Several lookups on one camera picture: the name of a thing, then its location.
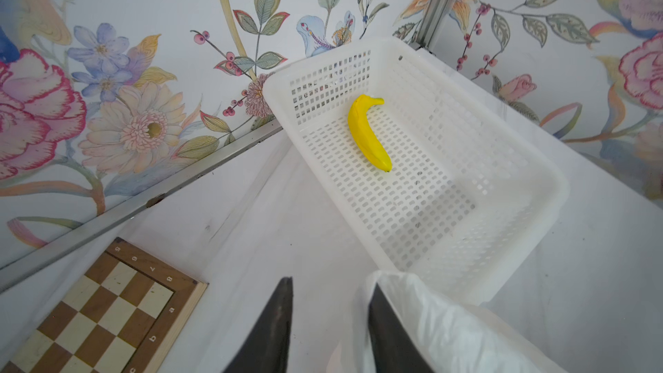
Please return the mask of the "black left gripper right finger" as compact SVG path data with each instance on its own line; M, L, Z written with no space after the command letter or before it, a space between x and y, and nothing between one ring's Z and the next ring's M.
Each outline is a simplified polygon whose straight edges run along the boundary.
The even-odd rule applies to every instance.
M378 285L369 303L368 329L377 373L433 371Z

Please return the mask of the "white translucent plastic bag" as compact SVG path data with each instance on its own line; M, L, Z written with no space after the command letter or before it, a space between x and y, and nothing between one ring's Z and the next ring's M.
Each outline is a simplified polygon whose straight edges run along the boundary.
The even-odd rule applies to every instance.
M378 270L357 290L329 372L376 372L368 329L378 285L432 372L560 372L561 367L486 308L428 288L414 274Z

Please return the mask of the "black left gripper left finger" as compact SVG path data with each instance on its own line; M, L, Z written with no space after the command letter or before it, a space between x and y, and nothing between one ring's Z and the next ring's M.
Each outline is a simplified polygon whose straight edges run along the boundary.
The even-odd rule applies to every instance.
M283 277L225 373L287 371L293 301L293 278Z

